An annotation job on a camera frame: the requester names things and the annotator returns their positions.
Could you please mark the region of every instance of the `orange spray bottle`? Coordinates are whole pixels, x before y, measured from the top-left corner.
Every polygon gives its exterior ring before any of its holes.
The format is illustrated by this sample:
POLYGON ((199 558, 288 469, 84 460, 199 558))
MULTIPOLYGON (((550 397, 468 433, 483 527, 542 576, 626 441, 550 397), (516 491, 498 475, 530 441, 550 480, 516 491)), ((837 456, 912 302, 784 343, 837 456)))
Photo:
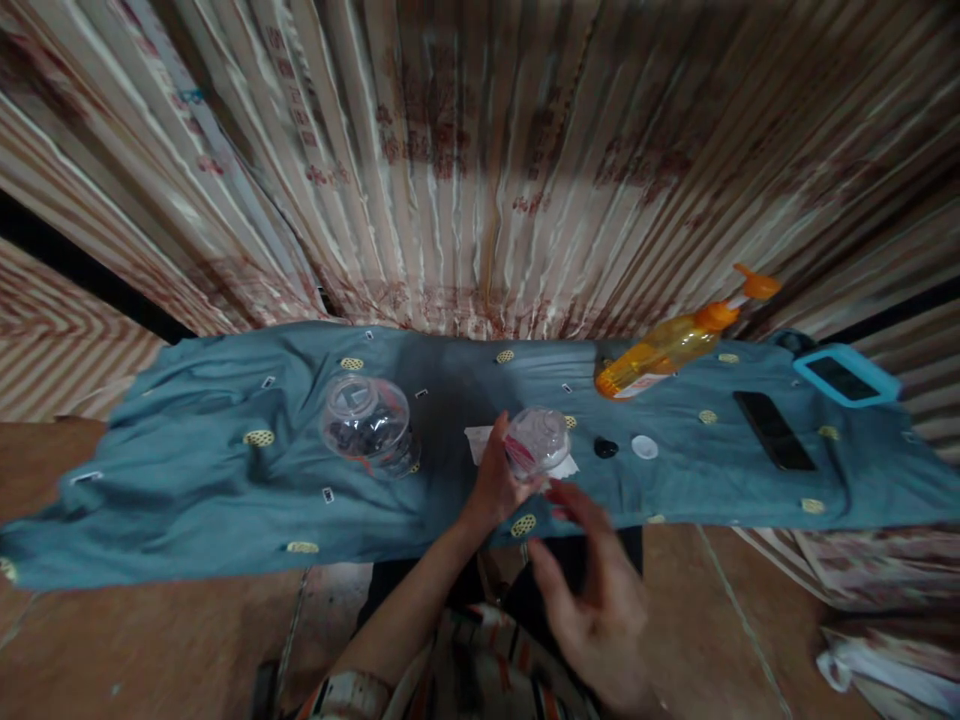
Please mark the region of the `orange spray bottle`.
POLYGON ((716 347, 720 334, 740 316, 747 300, 769 300, 780 291, 772 277, 733 266, 747 279, 743 290, 724 302, 710 303, 692 315, 665 320, 597 375, 597 391, 611 400, 627 400, 668 378, 716 347))

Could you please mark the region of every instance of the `person's left hand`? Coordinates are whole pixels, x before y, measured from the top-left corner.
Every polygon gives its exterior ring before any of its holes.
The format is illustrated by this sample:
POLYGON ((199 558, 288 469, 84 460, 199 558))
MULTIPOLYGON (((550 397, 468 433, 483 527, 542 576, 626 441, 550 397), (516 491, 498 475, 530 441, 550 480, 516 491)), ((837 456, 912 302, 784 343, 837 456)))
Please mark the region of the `person's left hand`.
POLYGON ((483 531, 484 536, 516 512, 516 509, 531 495, 536 493, 546 480, 545 477, 532 478, 530 482, 519 483, 510 470, 503 439, 510 426, 510 416, 506 410, 493 424, 490 439, 483 451, 477 483, 470 498, 460 513, 460 519, 472 527, 483 531))

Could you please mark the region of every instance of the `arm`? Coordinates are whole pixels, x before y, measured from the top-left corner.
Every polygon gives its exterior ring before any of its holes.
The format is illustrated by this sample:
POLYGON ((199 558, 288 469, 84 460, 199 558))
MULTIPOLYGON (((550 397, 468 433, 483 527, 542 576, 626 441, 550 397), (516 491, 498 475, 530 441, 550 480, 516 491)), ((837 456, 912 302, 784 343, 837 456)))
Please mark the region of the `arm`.
POLYGON ((459 519, 430 546, 347 645, 330 675, 353 670, 395 688, 436 628, 460 571, 487 535, 537 490, 537 483, 520 485, 510 472, 503 448, 509 423, 506 412, 497 418, 476 485, 459 519))
POLYGON ((357 633, 330 670, 369 673, 395 688, 437 625, 454 581, 487 536, 457 520, 357 633))

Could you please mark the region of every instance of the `teal cloth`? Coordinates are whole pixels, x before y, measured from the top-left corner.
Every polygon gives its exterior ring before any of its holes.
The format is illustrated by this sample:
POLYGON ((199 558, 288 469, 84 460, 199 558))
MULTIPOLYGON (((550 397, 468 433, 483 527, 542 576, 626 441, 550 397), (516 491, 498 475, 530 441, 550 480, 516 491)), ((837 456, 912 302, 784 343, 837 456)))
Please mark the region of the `teal cloth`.
MULTIPOLYGON (((912 434, 899 406, 843 408, 796 376, 787 350, 735 341, 722 342, 718 353, 736 354, 738 363, 704 357, 634 400, 613 403, 594 390, 594 368, 598 356, 626 347, 473 342, 321 322, 181 342, 140 374, 95 457, 61 479, 60 501, 2 529, 0 556, 21 585, 36 589, 414 557, 470 492, 476 469, 464 428, 530 405, 576 418, 580 471, 571 479, 620 527, 653 519, 838 529, 960 517, 957 475, 912 434), (508 349, 515 359, 498 364, 508 349), (345 357, 407 393, 423 447, 419 472, 377 479, 324 446, 321 392, 346 372, 345 357), (274 381, 264 388, 268 377, 274 381), (427 394, 415 398, 422 389, 427 394), (770 395, 818 471, 774 467, 734 390, 770 395), (703 410, 717 421, 701 422, 703 410), (824 425, 839 440, 820 435, 824 425), (256 430, 270 430, 275 442, 244 444, 256 430), (655 459, 631 452, 636 435, 656 441, 655 459), (598 436, 619 453, 597 457, 598 436), (805 511, 805 500, 823 511, 805 511), (290 552, 290 543, 317 552, 290 552)), ((537 520, 533 535, 577 532, 538 496, 491 542, 516 542, 510 527, 528 513, 537 520)))

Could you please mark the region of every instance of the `white bottle cap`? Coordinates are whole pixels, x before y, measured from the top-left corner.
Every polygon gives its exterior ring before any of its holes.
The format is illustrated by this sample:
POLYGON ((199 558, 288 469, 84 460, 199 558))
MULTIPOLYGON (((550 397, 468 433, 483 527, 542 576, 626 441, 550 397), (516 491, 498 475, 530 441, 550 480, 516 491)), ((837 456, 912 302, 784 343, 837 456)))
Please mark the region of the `white bottle cap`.
POLYGON ((644 460, 653 460, 660 452, 653 438, 646 435, 637 435, 630 441, 630 447, 638 457, 642 457, 644 460))

